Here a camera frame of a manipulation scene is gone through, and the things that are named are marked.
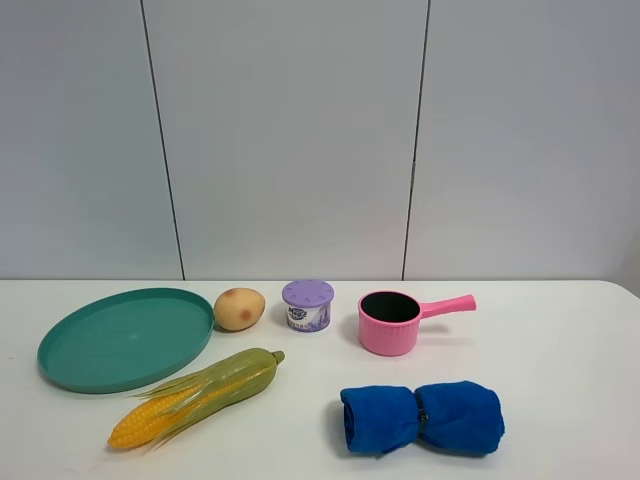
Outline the blue towel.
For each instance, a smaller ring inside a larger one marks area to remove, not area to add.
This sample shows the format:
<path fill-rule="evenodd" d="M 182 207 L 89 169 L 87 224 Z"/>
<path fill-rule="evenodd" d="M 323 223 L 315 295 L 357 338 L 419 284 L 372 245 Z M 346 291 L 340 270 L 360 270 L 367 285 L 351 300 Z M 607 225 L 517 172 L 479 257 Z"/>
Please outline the blue towel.
<path fill-rule="evenodd" d="M 418 434 L 418 390 L 428 415 Z M 385 455 L 419 440 L 437 450 L 482 457 L 494 453 L 505 433 L 498 395 L 477 383 L 461 381 L 423 385 L 366 386 L 340 392 L 347 449 L 355 454 Z"/>

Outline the purple lidded white jar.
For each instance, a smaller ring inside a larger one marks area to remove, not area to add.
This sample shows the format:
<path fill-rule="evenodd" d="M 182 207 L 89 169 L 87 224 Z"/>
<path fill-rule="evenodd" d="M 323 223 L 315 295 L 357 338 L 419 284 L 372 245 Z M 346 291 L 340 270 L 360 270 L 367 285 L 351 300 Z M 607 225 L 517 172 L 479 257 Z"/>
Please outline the purple lidded white jar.
<path fill-rule="evenodd" d="M 329 326 L 333 287 L 322 280 L 297 280 L 282 289 L 286 322 L 290 329 L 313 333 Z"/>

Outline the pink toy saucepan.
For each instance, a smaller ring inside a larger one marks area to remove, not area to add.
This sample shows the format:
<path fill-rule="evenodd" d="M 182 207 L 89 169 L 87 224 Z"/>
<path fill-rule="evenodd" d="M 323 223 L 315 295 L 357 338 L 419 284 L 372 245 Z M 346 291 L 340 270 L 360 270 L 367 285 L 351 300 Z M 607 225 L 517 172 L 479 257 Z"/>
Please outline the pink toy saucepan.
<path fill-rule="evenodd" d="M 358 303 L 358 338 L 366 350 L 376 355 L 405 355 L 416 345 L 423 319 L 476 308 L 473 295 L 419 302 L 401 292 L 371 292 Z"/>

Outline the brown potato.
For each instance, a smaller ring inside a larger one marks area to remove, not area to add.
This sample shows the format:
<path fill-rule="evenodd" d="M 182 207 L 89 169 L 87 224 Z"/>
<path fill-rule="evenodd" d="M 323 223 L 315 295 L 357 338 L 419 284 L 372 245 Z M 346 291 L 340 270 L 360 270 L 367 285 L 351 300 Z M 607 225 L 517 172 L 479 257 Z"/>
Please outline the brown potato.
<path fill-rule="evenodd" d="M 232 288 L 222 293 L 214 304 L 217 325 L 226 331 L 241 331 L 255 325 L 266 307 L 261 293 L 250 288 Z"/>

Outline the black band around towel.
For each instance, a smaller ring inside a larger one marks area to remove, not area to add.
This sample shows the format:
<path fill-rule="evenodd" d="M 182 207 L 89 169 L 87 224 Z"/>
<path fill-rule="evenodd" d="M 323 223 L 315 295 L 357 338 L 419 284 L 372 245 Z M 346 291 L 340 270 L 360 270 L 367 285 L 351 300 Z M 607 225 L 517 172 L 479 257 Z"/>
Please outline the black band around towel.
<path fill-rule="evenodd" d="M 414 391 L 414 398 L 415 398 L 417 409 L 418 409 L 418 421 L 419 421 L 417 437 L 421 438 L 425 432 L 425 427 L 428 422 L 428 415 L 424 408 L 423 400 L 418 390 Z"/>

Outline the teal round plate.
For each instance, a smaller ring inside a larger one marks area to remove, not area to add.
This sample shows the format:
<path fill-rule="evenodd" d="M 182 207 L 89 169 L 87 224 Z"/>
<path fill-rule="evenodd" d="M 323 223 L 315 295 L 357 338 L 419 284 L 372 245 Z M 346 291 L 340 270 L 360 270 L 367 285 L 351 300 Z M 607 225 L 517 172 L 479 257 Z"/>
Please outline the teal round plate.
<path fill-rule="evenodd" d="M 70 313 L 43 337 L 39 372 L 82 394 L 111 394 L 162 380 L 192 362 L 215 326 L 202 296 L 177 288 L 129 290 Z"/>

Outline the yellow corn cob with husk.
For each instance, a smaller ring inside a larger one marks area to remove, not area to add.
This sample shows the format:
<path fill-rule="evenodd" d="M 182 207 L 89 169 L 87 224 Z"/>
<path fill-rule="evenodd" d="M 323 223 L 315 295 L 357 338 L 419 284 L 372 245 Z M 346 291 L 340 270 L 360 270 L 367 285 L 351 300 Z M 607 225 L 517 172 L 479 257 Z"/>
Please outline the yellow corn cob with husk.
<path fill-rule="evenodd" d="M 281 350 L 250 348 L 140 393 L 143 403 L 113 428 L 107 446 L 159 447 L 208 418 L 266 390 L 285 360 Z"/>

